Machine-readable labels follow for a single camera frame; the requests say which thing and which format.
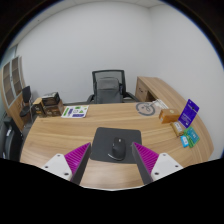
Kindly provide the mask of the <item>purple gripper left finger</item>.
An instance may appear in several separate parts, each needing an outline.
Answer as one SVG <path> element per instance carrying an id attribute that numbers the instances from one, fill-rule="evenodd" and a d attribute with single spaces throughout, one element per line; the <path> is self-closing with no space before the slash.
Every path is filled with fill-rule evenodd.
<path id="1" fill-rule="evenodd" d="M 91 144 L 86 143 L 66 155 L 56 154 L 42 169 L 79 185 L 90 154 Z"/>

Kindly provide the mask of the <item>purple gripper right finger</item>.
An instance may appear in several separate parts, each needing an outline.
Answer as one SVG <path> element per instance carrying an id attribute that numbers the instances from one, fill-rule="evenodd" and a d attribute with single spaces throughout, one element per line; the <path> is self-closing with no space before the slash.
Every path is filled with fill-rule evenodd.
<path id="1" fill-rule="evenodd" d="M 132 143 L 132 154 L 144 184 L 152 183 L 182 169 L 182 166 L 167 153 L 157 154 L 136 142 Z"/>

